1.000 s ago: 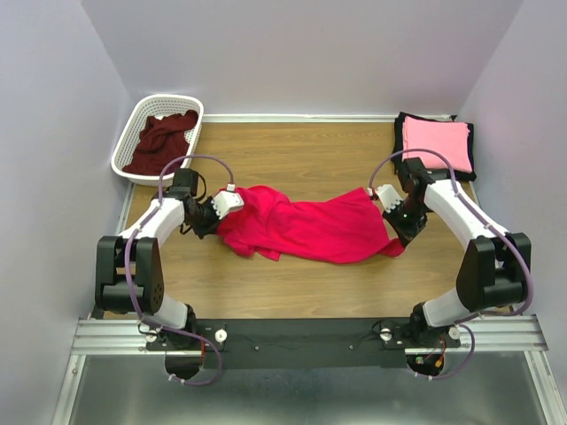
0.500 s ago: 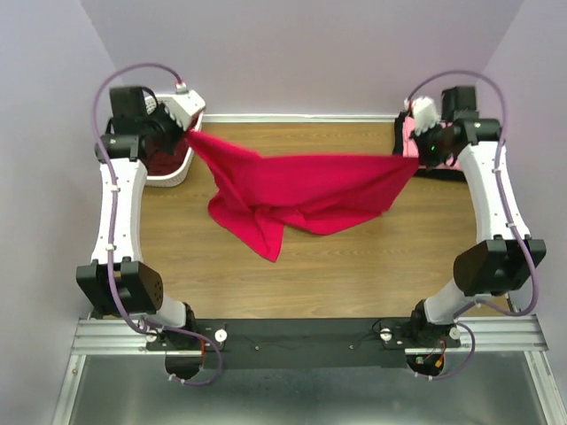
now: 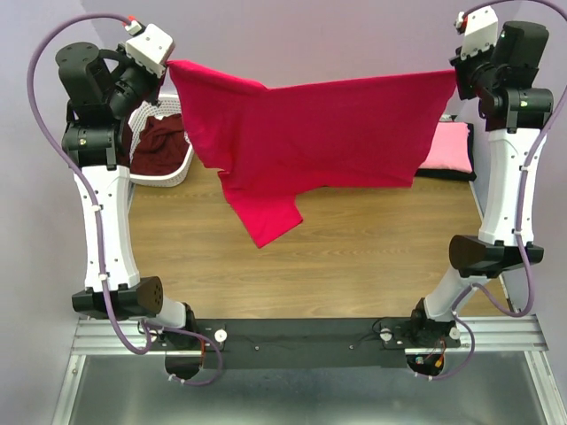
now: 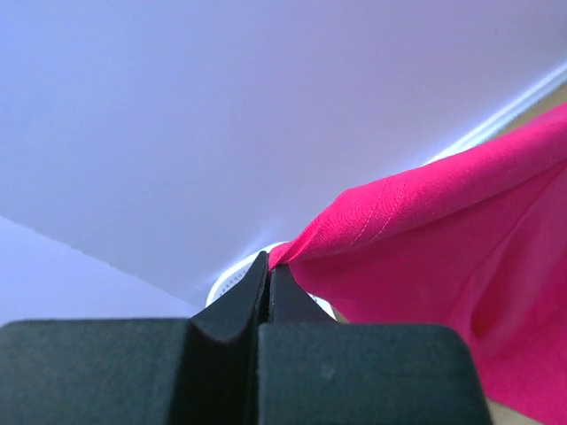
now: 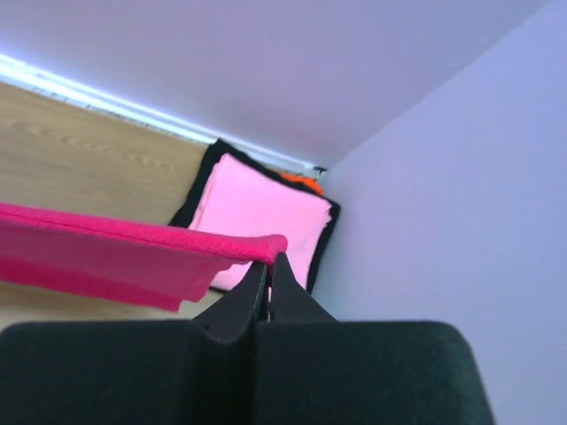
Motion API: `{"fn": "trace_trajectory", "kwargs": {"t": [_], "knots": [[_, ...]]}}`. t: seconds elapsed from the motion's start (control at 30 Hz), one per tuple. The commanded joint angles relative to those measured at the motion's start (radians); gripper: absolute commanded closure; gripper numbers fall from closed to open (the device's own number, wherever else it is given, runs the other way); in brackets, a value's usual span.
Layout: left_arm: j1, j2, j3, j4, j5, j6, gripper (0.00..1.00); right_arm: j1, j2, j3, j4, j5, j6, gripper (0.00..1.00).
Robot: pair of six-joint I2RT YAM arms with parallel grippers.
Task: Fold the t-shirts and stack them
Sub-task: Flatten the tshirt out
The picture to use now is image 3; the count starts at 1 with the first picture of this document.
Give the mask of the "crimson red t shirt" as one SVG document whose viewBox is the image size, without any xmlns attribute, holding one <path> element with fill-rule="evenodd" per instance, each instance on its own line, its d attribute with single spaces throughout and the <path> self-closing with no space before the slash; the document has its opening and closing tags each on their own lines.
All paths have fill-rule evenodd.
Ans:
<svg viewBox="0 0 567 425">
<path fill-rule="evenodd" d="M 455 90 L 451 70 L 269 88 L 168 67 L 193 149 L 258 247 L 302 222 L 309 190 L 410 187 Z"/>
</svg>

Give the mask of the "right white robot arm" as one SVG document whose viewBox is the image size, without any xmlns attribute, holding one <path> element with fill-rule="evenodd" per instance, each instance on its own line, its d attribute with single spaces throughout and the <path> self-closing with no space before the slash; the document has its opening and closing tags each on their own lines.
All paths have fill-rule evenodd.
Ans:
<svg viewBox="0 0 567 425">
<path fill-rule="evenodd" d="M 544 255 L 533 242 L 531 213 L 537 157 L 555 100 L 550 89 L 533 82 L 549 32 L 525 21 L 500 25 L 478 12 L 460 17 L 455 27 L 463 41 L 450 63 L 460 99 L 476 98 L 485 120 L 488 196 L 478 235 L 452 238 L 450 267 L 411 314 L 407 335 L 420 347 L 454 334 L 455 317 L 474 291 L 485 291 L 490 280 L 506 271 L 528 270 Z"/>
</svg>

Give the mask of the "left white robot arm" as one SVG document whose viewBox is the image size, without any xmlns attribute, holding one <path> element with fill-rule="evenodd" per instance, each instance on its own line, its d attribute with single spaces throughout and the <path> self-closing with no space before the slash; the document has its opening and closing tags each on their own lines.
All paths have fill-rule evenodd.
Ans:
<svg viewBox="0 0 567 425">
<path fill-rule="evenodd" d="M 142 104 L 159 104 L 163 80 L 121 47 L 76 42 L 55 60 L 69 96 L 62 149 L 78 169 L 88 250 L 84 288 L 72 296 L 73 309 L 92 319 L 142 320 L 165 328 L 176 349 L 188 349 L 197 336 L 194 313 L 165 296 L 159 277 L 139 274 L 128 224 L 128 122 Z"/>
</svg>

